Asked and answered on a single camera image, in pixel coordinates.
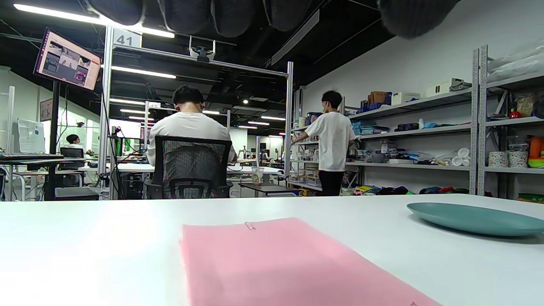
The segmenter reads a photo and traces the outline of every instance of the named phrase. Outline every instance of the paper clip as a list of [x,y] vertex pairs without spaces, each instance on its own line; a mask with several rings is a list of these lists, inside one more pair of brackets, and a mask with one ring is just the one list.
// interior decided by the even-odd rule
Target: paper clip
[[253,224],[249,223],[249,222],[245,222],[244,223],[245,226],[248,227],[249,230],[256,230],[255,226],[253,226]]

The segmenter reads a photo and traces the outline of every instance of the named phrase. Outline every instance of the white t-shirt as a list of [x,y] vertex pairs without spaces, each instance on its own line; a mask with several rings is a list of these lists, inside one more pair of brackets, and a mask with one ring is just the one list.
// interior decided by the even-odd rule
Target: white t-shirt
[[349,141],[355,139],[348,117],[337,112],[323,114],[306,129],[306,134],[319,136],[319,170],[345,170]]
[[[226,127],[202,113],[177,112],[157,122],[150,131],[147,160],[155,166],[155,136],[176,136],[202,139],[231,140]],[[234,159],[236,153],[231,146],[228,160]]]
[[83,148],[82,145],[79,145],[79,144],[74,144],[74,143],[71,143],[71,144],[68,144],[68,145],[65,145],[63,148],[71,148],[71,149],[82,149],[83,151],[85,151],[85,148]]

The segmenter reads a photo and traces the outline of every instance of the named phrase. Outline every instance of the black chair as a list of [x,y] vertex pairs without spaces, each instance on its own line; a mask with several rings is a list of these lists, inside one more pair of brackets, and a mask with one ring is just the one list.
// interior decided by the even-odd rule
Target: black chair
[[153,180],[147,180],[148,199],[228,198],[229,140],[155,136]]
[[[60,148],[60,154],[64,157],[72,158],[83,158],[85,155],[83,149],[77,148]],[[85,166],[85,162],[78,163],[68,163],[68,164],[59,164],[59,170],[77,170]],[[57,174],[55,176],[55,186],[56,187],[75,187],[79,186],[78,177],[81,180],[81,184],[85,179],[85,174]]]

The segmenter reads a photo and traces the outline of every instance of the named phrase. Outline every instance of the mesh chair back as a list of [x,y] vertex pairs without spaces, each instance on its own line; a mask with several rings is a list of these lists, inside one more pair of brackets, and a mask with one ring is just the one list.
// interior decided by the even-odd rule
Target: mesh chair back
[[[60,148],[60,154],[63,155],[64,157],[75,157],[75,158],[83,158],[85,156],[83,154],[83,149],[77,149],[77,148]],[[83,166],[85,166],[85,162],[60,164],[59,170],[77,170],[78,168],[81,168]]]
[[226,185],[229,140],[155,136],[153,183],[164,199],[216,198]]

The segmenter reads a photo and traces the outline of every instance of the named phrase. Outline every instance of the black pants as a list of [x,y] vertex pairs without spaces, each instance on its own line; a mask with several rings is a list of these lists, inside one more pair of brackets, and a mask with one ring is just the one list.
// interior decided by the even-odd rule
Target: black pants
[[344,172],[319,171],[319,180],[323,191],[318,193],[320,197],[335,197],[340,195]]

